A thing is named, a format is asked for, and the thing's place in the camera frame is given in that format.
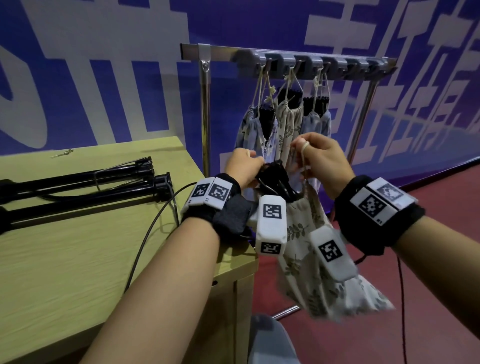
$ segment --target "table top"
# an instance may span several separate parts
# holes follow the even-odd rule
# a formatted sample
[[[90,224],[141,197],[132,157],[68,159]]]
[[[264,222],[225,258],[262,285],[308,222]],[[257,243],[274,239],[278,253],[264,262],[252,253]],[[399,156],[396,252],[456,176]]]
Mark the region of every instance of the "table top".
[[[203,177],[177,137],[0,157],[0,180],[31,181],[104,169],[151,156],[156,174],[170,172],[174,190]],[[177,196],[181,209],[192,187]],[[78,194],[82,190],[69,192]],[[7,210],[44,203],[14,201]],[[163,202],[116,208],[25,227],[0,235],[0,363],[103,323],[120,299],[142,239]],[[166,208],[153,228],[135,277],[174,228]],[[257,258],[247,242],[221,247],[216,277],[253,274]]]

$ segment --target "red carpet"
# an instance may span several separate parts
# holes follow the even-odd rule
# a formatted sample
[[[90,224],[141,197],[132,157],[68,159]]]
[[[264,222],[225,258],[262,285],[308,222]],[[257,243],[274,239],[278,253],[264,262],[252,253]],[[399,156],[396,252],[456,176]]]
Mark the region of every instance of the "red carpet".
[[[480,166],[420,188],[412,195],[427,209],[428,216],[480,241]],[[352,258],[360,257],[361,253],[353,249]],[[302,364],[403,363],[396,257],[387,250],[381,257],[368,257],[359,268],[397,309],[358,316],[341,324],[314,321],[302,311],[284,318],[281,322]],[[402,268],[409,363],[478,363],[480,341],[405,265]],[[276,289],[276,260],[262,257],[255,275],[253,311],[274,315],[292,305]]]

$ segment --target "human arm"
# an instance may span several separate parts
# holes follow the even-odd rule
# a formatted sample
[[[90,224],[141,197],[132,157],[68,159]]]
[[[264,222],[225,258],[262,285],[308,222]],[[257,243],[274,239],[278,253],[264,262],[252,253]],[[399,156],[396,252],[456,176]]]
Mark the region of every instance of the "human arm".
[[[247,152],[236,149],[225,170],[241,188],[264,163]],[[187,218],[120,299],[81,364],[180,363],[210,293],[219,246],[209,222]]]
[[[355,177],[338,143],[316,133],[292,142],[298,152],[305,142],[306,177],[316,177],[335,199]],[[480,338],[480,244],[428,217],[420,218],[393,245],[393,250],[425,286],[473,334]]]

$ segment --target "human hand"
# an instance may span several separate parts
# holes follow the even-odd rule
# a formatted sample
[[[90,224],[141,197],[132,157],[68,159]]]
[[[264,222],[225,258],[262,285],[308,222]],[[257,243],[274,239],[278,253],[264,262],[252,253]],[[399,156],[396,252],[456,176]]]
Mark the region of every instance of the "human hand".
[[[265,164],[265,160],[263,157],[253,158],[256,155],[254,150],[237,148],[227,161],[225,173],[234,178],[242,190],[257,185],[255,176]]]
[[[315,177],[324,186],[325,192],[331,199],[336,199],[345,186],[355,177],[343,150],[334,139],[318,133],[299,135],[292,143],[291,148],[297,151],[297,164],[302,167],[301,149],[305,147],[303,156],[305,164],[310,166],[306,170],[305,178]]]

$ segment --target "qr code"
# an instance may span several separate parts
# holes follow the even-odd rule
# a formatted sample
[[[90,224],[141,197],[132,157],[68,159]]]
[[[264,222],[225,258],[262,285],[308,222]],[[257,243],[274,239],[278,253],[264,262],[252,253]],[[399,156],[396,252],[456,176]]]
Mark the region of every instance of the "qr code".
[[[228,188],[219,186],[218,184],[214,183],[208,195],[218,198],[221,201],[225,201],[227,199],[228,192],[229,192]]]
[[[282,218],[282,206],[265,204],[264,218]]]
[[[326,242],[318,247],[327,262],[340,258],[343,254],[333,240]]]
[[[378,188],[377,191],[380,195],[392,202],[403,196],[402,191],[399,191],[397,188],[395,188],[389,183],[384,184],[382,187]]]
[[[262,245],[260,246],[261,253],[280,254],[281,249],[282,249],[282,244],[278,244],[278,243],[262,242]]]
[[[385,206],[385,202],[371,194],[362,201],[362,203],[359,205],[359,208],[365,211],[368,216],[374,218],[385,208]]]
[[[193,193],[192,193],[192,197],[201,197],[201,196],[205,195],[205,193],[208,190],[208,186],[210,186],[209,183],[198,184],[195,187],[195,191],[193,191]]]

